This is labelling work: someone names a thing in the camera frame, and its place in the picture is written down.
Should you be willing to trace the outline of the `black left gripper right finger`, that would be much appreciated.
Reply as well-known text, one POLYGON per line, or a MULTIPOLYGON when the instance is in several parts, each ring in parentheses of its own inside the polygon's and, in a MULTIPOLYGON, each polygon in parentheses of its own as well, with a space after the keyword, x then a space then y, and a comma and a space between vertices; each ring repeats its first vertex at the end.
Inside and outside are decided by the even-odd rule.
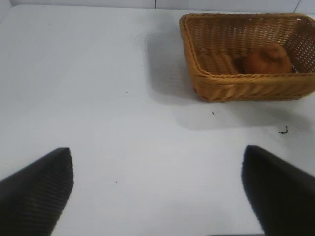
POLYGON ((246 197, 267 236, 315 234, 315 178, 259 146, 242 165, 246 197))

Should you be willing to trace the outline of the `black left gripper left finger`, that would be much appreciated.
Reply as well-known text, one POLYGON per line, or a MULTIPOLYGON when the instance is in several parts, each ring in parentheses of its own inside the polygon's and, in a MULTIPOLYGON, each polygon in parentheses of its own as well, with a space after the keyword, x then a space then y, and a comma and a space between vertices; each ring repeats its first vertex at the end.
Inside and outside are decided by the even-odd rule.
POLYGON ((68 147, 57 148, 0 182, 0 234, 49 236, 72 192, 68 147))

